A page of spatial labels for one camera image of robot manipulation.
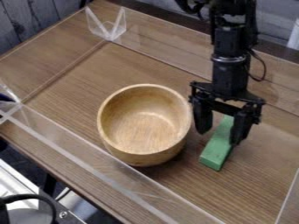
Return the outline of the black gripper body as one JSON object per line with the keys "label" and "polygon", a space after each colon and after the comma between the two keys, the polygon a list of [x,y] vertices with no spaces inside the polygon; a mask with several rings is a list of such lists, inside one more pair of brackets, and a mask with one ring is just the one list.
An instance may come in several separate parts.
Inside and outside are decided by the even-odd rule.
{"label": "black gripper body", "polygon": [[246,104],[253,104],[262,118],[262,108],[266,100],[249,91],[250,60],[249,54],[237,58],[225,58],[214,55],[211,82],[191,82],[191,96],[205,95],[209,98],[211,110],[233,116]]}

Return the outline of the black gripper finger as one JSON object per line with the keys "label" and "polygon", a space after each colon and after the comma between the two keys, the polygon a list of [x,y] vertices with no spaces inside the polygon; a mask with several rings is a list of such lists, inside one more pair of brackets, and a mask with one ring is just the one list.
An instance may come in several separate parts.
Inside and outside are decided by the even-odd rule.
{"label": "black gripper finger", "polygon": [[239,143],[249,137],[249,132],[254,124],[259,123],[259,114],[253,104],[246,104],[241,111],[234,115],[234,125],[230,131],[230,143]]}
{"label": "black gripper finger", "polygon": [[213,110],[209,98],[205,95],[197,94],[191,100],[193,115],[195,121],[195,128],[203,135],[210,131],[213,126]]}

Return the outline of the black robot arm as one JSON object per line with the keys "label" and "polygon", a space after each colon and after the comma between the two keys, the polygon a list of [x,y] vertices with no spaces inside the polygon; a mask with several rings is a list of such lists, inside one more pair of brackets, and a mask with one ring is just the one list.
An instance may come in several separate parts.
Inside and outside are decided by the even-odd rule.
{"label": "black robot arm", "polygon": [[251,127],[261,123],[266,100],[249,92],[250,63],[258,57],[257,0],[175,0],[189,14],[201,15],[210,8],[211,82],[191,83],[190,103],[195,126],[206,133],[213,126],[215,111],[234,118],[229,141],[238,145],[249,136]]}

